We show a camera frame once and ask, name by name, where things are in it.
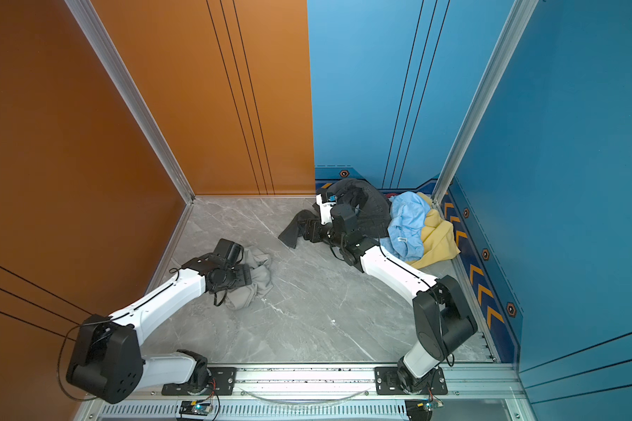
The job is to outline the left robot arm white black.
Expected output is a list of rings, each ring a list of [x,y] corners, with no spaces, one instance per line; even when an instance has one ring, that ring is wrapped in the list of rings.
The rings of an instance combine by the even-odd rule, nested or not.
[[[145,340],[182,307],[204,294],[222,305],[231,291],[251,283],[244,248],[222,239],[208,254],[173,268],[165,284],[109,316],[93,314],[79,326],[68,368],[58,371],[69,384],[107,403],[119,403],[134,391],[154,386],[199,396],[214,393],[205,356],[184,349],[147,355]]]

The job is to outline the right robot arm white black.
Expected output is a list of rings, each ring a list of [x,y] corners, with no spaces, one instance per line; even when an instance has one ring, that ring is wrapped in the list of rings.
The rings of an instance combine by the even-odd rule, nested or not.
[[[358,226],[349,205],[323,205],[297,217],[298,236],[338,248],[336,258],[383,282],[413,308],[417,342],[400,358],[399,388],[408,394],[431,389],[440,365],[478,331],[478,324],[459,282],[437,278],[401,261]]]

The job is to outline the light grey cloth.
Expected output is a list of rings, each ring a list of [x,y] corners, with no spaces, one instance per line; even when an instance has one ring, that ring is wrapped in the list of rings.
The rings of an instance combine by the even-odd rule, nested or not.
[[[256,298],[265,298],[273,288],[269,254],[256,246],[249,247],[244,252],[242,264],[249,267],[250,284],[228,293],[224,305],[229,310],[247,308]]]

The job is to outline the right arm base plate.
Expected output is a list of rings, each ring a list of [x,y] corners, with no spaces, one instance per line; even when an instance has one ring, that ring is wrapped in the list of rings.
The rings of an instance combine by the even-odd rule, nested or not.
[[[446,396],[449,391],[443,370],[433,368],[421,378],[412,376],[406,368],[374,368],[375,385],[380,396],[433,395]]]

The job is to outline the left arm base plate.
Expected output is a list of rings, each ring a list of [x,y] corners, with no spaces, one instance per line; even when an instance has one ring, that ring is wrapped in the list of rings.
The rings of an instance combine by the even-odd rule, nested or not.
[[[211,394],[215,396],[231,396],[235,388],[237,368],[235,367],[213,367],[207,368],[199,374],[193,375],[186,383],[169,383],[163,385],[161,394],[163,396],[194,396],[207,397]]]

